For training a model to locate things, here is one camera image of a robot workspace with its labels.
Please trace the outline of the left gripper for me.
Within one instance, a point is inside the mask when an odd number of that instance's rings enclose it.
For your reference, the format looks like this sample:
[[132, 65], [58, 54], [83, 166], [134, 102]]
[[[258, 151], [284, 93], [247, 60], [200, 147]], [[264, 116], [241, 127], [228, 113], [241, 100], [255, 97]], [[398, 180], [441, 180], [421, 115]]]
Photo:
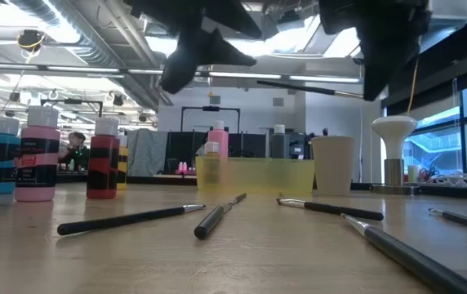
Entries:
[[262, 38], [257, 23], [240, 0], [130, 0], [131, 15], [148, 16], [172, 37], [176, 49], [168, 57], [160, 80], [164, 91], [176, 94], [195, 75], [199, 65], [253, 66], [257, 60], [225, 41], [218, 29], [202, 29], [204, 15], [252, 38]]

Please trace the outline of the small yellow paint bottle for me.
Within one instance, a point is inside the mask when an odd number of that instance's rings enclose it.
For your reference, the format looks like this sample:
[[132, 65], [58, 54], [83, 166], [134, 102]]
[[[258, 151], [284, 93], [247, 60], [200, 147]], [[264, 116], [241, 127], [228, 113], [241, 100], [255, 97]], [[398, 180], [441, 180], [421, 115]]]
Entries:
[[127, 188], [127, 163], [129, 150], [127, 148], [127, 136], [121, 134], [118, 136], [120, 140], [119, 154], [118, 154], [118, 178], [117, 189]]

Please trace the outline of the yellow translucent plastic bin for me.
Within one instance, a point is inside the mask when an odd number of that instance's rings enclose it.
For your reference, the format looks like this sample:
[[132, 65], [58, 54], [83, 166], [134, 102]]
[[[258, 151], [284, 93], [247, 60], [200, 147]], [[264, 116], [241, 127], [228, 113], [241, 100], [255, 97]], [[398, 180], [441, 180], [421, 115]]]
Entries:
[[197, 157], [198, 190], [221, 193], [308, 194], [314, 162], [281, 158]]

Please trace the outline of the angled flat bristle paintbrush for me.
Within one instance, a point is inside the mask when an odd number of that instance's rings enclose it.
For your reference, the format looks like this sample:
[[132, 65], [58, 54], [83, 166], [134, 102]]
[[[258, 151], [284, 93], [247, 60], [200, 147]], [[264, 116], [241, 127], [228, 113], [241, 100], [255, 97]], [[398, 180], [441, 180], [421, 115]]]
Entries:
[[334, 215], [346, 214], [349, 216], [373, 221], [382, 221], [384, 219], [384, 215], [381, 212], [373, 212], [352, 207], [333, 206], [329, 204], [307, 202], [303, 200], [289, 198], [277, 198], [276, 201], [279, 205], [303, 208], [315, 212], [323, 212]]

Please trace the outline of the medium round black paintbrush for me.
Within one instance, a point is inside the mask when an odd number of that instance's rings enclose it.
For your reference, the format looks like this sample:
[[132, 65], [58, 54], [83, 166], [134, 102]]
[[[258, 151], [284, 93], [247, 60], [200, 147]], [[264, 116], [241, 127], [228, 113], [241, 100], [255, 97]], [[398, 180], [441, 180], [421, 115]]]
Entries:
[[57, 233], [58, 235], [65, 236], [98, 229], [109, 229], [113, 227], [131, 225], [135, 223], [162, 219], [171, 216], [178, 216], [187, 212], [202, 210], [206, 207], [207, 206], [204, 204], [189, 204], [180, 207], [171, 207], [161, 210], [141, 212], [124, 216], [115, 216], [96, 220], [84, 220], [78, 222], [64, 223], [60, 224], [57, 227]]

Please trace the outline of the large grey paint bottle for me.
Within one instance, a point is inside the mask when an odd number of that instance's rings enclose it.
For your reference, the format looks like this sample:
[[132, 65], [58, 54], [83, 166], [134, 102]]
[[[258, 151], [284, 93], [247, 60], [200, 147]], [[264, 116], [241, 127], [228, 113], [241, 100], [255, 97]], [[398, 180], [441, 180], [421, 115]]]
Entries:
[[289, 138], [284, 124], [274, 126], [274, 133], [270, 137], [269, 145], [271, 158], [289, 158]]

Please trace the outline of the white dome table lamp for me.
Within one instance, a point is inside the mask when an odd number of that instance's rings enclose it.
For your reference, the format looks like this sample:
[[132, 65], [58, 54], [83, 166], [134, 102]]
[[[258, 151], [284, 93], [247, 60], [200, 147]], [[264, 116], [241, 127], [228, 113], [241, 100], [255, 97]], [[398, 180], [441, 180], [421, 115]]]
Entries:
[[384, 141], [386, 150], [385, 183], [372, 185], [371, 192], [400, 195], [416, 195], [420, 192], [417, 186], [404, 184], [403, 163], [404, 141], [414, 132], [417, 123], [409, 116], [387, 116], [371, 124], [371, 129]]

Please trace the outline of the person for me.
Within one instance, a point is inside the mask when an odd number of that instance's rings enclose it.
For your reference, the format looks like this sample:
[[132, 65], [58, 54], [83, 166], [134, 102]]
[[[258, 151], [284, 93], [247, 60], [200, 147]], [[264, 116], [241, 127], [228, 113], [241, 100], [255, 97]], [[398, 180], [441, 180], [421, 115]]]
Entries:
[[81, 132], [71, 132], [69, 143], [59, 153], [59, 163], [69, 165], [74, 162], [74, 170], [79, 172], [87, 166], [90, 150], [84, 145], [86, 137]]

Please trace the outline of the large glass window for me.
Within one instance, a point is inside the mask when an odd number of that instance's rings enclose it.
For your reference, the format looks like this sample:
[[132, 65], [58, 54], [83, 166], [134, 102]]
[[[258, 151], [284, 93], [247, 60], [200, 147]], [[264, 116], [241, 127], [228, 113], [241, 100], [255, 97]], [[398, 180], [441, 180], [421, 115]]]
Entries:
[[417, 165], [438, 175], [467, 173], [467, 88], [411, 115], [418, 126], [405, 139], [404, 168]]

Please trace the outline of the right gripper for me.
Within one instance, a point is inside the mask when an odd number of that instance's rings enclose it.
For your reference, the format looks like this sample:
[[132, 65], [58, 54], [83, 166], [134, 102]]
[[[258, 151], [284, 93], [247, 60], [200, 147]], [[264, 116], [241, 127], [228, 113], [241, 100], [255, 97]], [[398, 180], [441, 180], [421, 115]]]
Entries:
[[429, 0], [359, 0], [357, 33], [363, 69], [363, 99], [374, 101], [420, 50], [432, 11]]

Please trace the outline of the small blue paint bottle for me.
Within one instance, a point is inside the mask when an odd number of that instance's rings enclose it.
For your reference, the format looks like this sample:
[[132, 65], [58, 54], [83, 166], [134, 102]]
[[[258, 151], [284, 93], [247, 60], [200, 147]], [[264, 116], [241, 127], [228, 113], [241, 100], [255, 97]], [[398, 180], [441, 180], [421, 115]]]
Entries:
[[20, 153], [19, 121], [0, 117], [0, 194], [13, 194], [16, 187], [16, 158]]

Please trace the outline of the black table frame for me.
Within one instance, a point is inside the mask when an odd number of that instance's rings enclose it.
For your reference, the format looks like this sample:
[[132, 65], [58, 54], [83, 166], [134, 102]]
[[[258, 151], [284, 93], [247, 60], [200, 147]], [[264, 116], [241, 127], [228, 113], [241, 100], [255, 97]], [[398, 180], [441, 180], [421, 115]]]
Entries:
[[[67, 184], [67, 183], [86, 183], [87, 174], [78, 173], [78, 172], [59, 172], [56, 176], [57, 184]], [[175, 176], [169, 177], [167, 175], [156, 175], [155, 177], [138, 177], [138, 176], [129, 176], [127, 178], [127, 185], [177, 185], [177, 186], [197, 186], [198, 180], [191, 178], [190, 176]], [[283, 192], [284, 194], [291, 194], [290, 191], [285, 192], [284, 189], [274, 188], [250, 188], [247, 185], [235, 185], [233, 188], [226, 187], [212, 187], [210, 189], [205, 189], [205, 192], [242, 192], [248, 194], [276, 194], [277, 192]], [[467, 199], [467, 188], [454, 188], [454, 187], [444, 187], [444, 186], [431, 186], [431, 185], [420, 185], [418, 188], [413, 190], [407, 186], [406, 192], [400, 192], [400, 194], [405, 195], [429, 195], [429, 196], [439, 196], [447, 198], [459, 198]]]

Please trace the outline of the beige plastic cup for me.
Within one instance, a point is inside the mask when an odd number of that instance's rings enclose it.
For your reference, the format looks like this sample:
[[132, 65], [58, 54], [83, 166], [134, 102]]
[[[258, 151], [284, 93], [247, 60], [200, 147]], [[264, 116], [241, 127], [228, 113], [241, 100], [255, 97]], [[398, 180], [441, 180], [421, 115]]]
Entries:
[[317, 194], [349, 194], [355, 139], [349, 136], [318, 136], [311, 143]]

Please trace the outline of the grey cloth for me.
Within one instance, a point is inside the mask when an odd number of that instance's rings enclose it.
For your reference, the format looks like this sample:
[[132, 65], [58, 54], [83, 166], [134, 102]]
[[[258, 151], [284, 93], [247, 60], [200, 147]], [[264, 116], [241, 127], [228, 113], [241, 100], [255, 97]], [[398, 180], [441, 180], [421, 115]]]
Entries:
[[127, 133], [129, 176], [151, 177], [164, 170], [166, 149], [166, 131], [138, 129]]

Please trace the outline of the large pink paint bottle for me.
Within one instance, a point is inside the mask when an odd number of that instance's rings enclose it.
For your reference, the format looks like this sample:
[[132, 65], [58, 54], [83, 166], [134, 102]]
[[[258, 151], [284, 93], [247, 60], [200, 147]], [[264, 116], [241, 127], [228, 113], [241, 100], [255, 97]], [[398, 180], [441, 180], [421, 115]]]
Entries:
[[219, 189], [225, 173], [225, 163], [227, 162], [227, 157], [229, 156], [229, 133], [225, 130], [225, 125], [222, 120], [217, 120], [214, 122], [213, 129], [208, 133], [207, 142], [209, 141], [217, 142], [220, 145], [220, 182], [217, 185], [211, 185], [213, 189]]

